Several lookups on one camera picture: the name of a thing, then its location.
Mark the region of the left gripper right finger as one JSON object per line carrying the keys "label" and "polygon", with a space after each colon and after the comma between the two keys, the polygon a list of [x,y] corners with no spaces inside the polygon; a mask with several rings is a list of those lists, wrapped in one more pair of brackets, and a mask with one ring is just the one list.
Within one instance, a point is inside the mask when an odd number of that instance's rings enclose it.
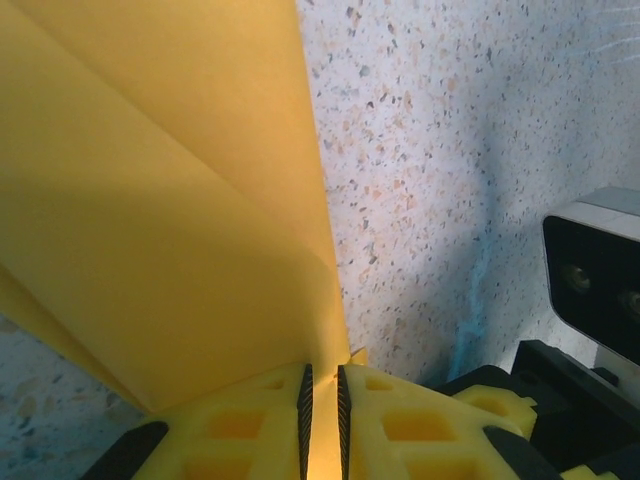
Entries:
{"label": "left gripper right finger", "polygon": [[341,480],[562,480],[505,427],[452,436],[434,390],[354,364],[339,366]]}

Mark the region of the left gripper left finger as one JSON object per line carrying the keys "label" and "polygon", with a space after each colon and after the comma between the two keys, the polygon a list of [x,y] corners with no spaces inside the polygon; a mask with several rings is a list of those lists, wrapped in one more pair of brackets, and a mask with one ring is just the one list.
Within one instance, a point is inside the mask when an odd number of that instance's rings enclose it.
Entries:
{"label": "left gripper left finger", "polygon": [[145,418],[84,480],[307,480],[313,368],[292,364]]}

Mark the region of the yellow cloth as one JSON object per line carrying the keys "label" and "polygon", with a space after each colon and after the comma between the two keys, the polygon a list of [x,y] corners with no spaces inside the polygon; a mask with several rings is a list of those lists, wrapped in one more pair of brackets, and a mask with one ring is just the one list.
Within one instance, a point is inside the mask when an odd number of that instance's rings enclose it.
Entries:
{"label": "yellow cloth", "polygon": [[0,309],[148,411],[349,359],[296,0],[0,0]]}

